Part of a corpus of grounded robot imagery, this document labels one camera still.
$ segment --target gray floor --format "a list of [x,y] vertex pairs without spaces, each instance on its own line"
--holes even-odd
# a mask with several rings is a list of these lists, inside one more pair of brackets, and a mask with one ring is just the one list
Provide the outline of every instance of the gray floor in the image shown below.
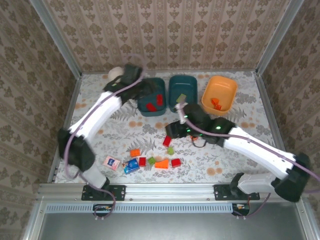
[[292,203],[268,203],[252,218],[230,213],[47,214],[41,240],[305,240]]

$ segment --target table surface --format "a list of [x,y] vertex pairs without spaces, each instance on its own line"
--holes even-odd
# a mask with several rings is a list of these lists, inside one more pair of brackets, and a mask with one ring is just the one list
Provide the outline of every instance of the table surface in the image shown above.
[[[158,77],[165,81],[168,90],[169,79],[173,75],[190,75],[197,79],[198,103],[201,103],[206,85],[212,76],[224,76],[233,79],[238,89],[232,109],[225,115],[255,138],[274,146],[263,103],[260,98],[254,73],[238,72],[159,72],[146,77]],[[76,123],[96,102],[102,88],[108,82],[106,74],[85,74],[77,97],[71,124]],[[163,146],[166,136],[164,127],[178,120],[178,115],[169,108],[164,115],[144,117],[136,109],[136,103],[126,103],[108,119],[98,131],[91,143],[96,154],[98,168],[115,184],[135,183],[227,183],[236,173],[259,174],[267,170],[240,153],[207,144],[203,148],[192,145],[190,137],[173,139],[171,146],[174,155],[166,153]],[[195,144],[203,144],[198,139]],[[139,170],[126,175],[120,165],[116,171],[103,166],[107,156],[112,156],[122,163],[131,159],[130,150],[140,149],[142,157],[155,157],[157,161],[166,158],[181,160],[181,166],[169,169],[157,169],[147,164]],[[64,163],[59,164],[55,183],[82,183],[80,178],[67,179]],[[76,167],[70,167],[75,174]]]

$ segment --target floor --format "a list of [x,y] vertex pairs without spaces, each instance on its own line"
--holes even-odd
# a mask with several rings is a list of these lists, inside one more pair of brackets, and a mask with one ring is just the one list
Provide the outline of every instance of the floor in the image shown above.
[[[264,106],[260,99],[254,73],[238,72],[161,72],[147,77],[164,79],[168,89],[169,79],[173,75],[191,75],[198,84],[198,102],[209,79],[220,75],[235,80],[238,90],[227,119],[241,126],[252,136],[270,145],[274,145]],[[82,76],[82,84],[71,124],[76,123],[95,103],[107,83],[106,74],[87,74]],[[216,183],[230,182],[236,173],[265,173],[266,169],[245,156],[217,145],[207,144],[204,148],[192,146],[189,137],[172,140],[175,154],[169,156],[162,145],[166,136],[164,126],[177,121],[178,116],[169,108],[162,116],[143,117],[135,108],[135,103],[124,104],[98,131],[92,147],[96,153],[99,169],[110,179],[111,183]],[[155,157],[157,161],[165,158],[181,159],[181,166],[169,169],[156,169],[150,165],[125,175],[123,167],[113,171],[102,165],[107,156],[112,156],[122,163],[130,160],[131,149],[141,149],[143,157]],[[69,180],[64,174],[61,162],[55,178],[56,183],[81,183],[81,179]]]
[[114,213],[104,220],[53,213],[42,226],[40,240],[306,240],[290,202],[268,203],[246,220],[230,213]]

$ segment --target patterned wallpaper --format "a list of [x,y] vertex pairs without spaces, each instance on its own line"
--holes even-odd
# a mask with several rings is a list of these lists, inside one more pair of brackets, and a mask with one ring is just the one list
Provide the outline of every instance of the patterned wallpaper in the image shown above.
[[[320,1],[304,1],[263,79],[286,150],[308,154],[320,175]],[[320,194],[309,199],[320,223]]]
[[0,239],[19,239],[47,181],[75,79],[28,0],[0,1]]
[[83,72],[254,69],[289,0],[44,0]]

